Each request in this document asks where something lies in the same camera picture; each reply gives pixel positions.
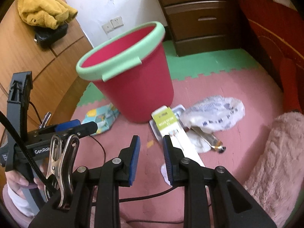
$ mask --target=black cable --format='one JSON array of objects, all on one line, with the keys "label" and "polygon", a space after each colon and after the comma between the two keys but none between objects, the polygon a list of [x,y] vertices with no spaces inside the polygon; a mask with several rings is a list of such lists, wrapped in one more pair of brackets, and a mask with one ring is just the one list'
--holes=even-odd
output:
[{"label": "black cable", "polygon": [[103,150],[103,154],[104,154],[103,164],[105,164],[106,153],[105,153],[104,147],[103,147],[102,144],[101,144],[98,140],[96,140],[93,136],[91,136],[91,135],[89,135],[89,136],[90,136],[93,140],[95,140],[95,141],[101,146],[101,148],[102,148],[102,150]]},{"label": "black cable", "polygon": [[35,110],[35,112],[36,112],[36,115],[37,115],[37,117],[38,117],[38,119],[39,119],[39,122],[40,122],[40,124],[41,124],[41,123],[42,123],[42,120],[41,120],[41,118],[40,118],[40,116],[39,116],[39,113],[38,113],[36,107],[34,106],[34,104],[33,104],[31,101],[29,101],[29,104],[30,104],[31,106],[33,106],[33,108],[34,108],[34,110]]},{"label": "black cable", "polygon": [[122,203],[122,202],[133,202],[133,201],[140,201],[140,200],[151,199],[151,198],[162,196],[162,195],[164,195],[166,193],[169,193],[169,192],[171,192],[174,189],[176,189],[176,187],[167,189],[167,190],[165,190],[163,192],[160,192],[160,193],[157,193],[157,194],[154,194],[154,195],[150,195],[150,196],[140,196],[140,197],[119,199],[119,202],[120,203]]},{"label": "black cable", "polygon": [[7,132],[10,133],[12,138],[15,140],[17,145],[20,147],[21,151],[23,152],[24,156],[28,160],[29,164],[37,174],[37,176],[40,178],[40,180],[43,182],[43,184],[53,193],[55,193],[57,190],[52,186],[51,183],[48,182],[48,180],[45,178],[45,176],[42,174],[41,170],[39,169],[36,162],[33,160],[32,156],[27,151],[27,148],[22,141],[20,135],[17,133],[11,122],[4,116],[4,114],[0,111],[0,123],[6,128]]},{"label": "black cable", "polygon": [[158,223],[158,224],[183,224],[184,221],[153,221],[153,220],[144,220],[144,219],[135,219],[126,221],[127,224],[140,222],[140,223]]}]

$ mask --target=metal clip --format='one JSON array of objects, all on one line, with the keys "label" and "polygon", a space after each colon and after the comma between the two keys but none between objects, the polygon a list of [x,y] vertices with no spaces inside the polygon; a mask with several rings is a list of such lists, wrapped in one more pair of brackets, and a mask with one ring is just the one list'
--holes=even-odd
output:
[{"label": "metal clip", "polygon": [[[62,140],[59,135],[53,135],[51,140],[50,158],[46,178],[51,181],[55,188],[60,189],[61,198],[59,209],[69,206],[73,196],[72,170],[79,147],[77,135],[70,135],[62,151]],[[47,200],[51,198],[51,193],[44,187]]]},{"label": "metal clip", "polygon": [[51,114],[50,112],[48,112],[48,113],[45,114],[45,116],[44,116],[44,118],[43,118],[41,124],[39,125],[39,129],[40,129],[40,128],[45,128],[45,126],[47,125],[47,123],[48,123],[48,121],[49,121],[51,115],[52,115],[52,114]]}]

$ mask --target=human hand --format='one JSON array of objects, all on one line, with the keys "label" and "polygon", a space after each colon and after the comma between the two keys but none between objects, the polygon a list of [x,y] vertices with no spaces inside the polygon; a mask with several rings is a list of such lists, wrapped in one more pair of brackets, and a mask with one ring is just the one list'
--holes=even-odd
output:
[{"label": "human hand", "polygon": [[[39,168],[41,172],[45,175],[47,172],[48,165],[45,164],[44,162],[39,166]],[[5,172],[5,175],[6,175],[7,183],[10,186],[10,188],[21,198],[25,199],[25,196],[22,192],[22,188],[27,187],[29,185],[27,179],[20,172],[16,170]],[[38,185],[38,188],[40,190],[44,189],[44,184],[41,182],[41,180],[38,177],[34,178],[34,183]]]}]

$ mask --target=white sleeve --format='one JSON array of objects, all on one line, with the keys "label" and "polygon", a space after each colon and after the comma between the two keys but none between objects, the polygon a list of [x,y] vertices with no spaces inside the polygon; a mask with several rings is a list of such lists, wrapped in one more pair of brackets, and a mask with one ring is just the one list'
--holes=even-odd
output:
[{"label": "white sleeve", "polygon": [[27,200],[22,199],[19,195],[17,195],[10,187],[9,184],[7,184],[7,190],[9,193],[9,197],[12,199],[12,202],[16,206],[16,208],[25,216],[29,218],[33,218],[35,215],[33,214],[29,203]]}]

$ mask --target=yellow towel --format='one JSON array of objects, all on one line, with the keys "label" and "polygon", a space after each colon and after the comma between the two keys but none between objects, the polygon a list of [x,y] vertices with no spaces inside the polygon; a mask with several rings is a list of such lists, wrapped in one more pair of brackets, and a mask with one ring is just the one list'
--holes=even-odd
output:
[{"label": "yellow towel", "polygon": [[78,13],[63,0],[18,0],[18,12],[25,23],[52,29],[70,22]]}]

